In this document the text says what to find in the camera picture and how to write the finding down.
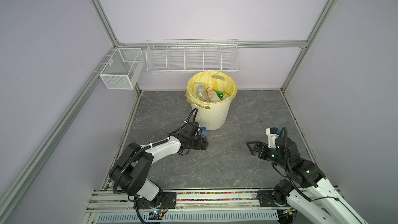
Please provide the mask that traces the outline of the white bottle red cap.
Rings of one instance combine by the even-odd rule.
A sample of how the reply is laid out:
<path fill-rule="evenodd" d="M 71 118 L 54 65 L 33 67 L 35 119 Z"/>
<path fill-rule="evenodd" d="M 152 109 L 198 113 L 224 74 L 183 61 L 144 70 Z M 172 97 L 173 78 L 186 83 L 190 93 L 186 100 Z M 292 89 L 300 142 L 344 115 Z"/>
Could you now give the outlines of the white bottle red cap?
<path fill-rule="evenodd" d="M 220 102 L 221 101 L 218 94 L 214 90 L 212 90 L 212 88 L 207 88 L 206 91 L 207 91 L 208 97 L 210 99 L 210 102 Z"/>

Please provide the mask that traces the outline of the clear crushed water bottle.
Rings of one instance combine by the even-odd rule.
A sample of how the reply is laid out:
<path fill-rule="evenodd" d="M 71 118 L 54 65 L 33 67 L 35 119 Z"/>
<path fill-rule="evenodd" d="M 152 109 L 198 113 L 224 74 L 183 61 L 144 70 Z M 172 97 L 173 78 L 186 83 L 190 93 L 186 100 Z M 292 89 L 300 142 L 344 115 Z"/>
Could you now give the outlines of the clear crushed water bottle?
<path fill-rule="evenodd" d="M 207 89 L 205 85 L 195 84 L 195 94 L 200 101 L 207 102 Z"/>

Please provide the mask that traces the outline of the green soda bottle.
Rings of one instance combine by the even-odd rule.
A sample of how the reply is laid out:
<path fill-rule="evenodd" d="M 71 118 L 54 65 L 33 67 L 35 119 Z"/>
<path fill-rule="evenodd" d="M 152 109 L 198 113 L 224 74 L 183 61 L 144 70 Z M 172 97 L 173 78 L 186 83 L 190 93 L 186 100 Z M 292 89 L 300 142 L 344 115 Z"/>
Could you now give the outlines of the green soda bottle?
<path fill-rule="evenodd" d="M 224 93 L 221 91 L 216 92 L 217 96 L 221 99 L 224 96 Z"/>

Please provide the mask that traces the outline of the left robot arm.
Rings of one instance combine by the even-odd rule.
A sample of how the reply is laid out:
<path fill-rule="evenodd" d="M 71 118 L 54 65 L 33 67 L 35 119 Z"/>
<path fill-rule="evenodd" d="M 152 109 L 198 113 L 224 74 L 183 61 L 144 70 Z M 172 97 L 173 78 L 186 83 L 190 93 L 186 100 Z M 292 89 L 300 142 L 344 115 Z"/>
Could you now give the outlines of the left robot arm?
<path fill-rule="evenodd" d="M 109 172 L 115 195 L 145 199 L 152 205 L 163 200 L 163 190 L 148 179 L 151 166 L 169 155 L 187 155 L 191 150 L 206 150 L 208 147 L 207 129 L 197 122 L 186 121 L 168 137 L 147 145 L 131 143 L 122 152 Z"/>

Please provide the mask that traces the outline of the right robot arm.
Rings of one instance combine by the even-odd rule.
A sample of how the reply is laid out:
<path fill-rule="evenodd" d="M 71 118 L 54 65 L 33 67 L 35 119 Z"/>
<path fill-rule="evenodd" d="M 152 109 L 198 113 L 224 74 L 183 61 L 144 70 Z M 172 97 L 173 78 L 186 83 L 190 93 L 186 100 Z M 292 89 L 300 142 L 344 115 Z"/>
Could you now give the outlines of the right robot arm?
<path fill-rule="evenodd" d="M 319 167 L 301 158 L 297 145 L 286 136 L 266 144 L 248 142 L 253 156 L 284 169 L 286 179 L 274 187 L 277 205 L 289 205 L 314 224 L 364 224 L 362 218 L 335 190 Z"/>

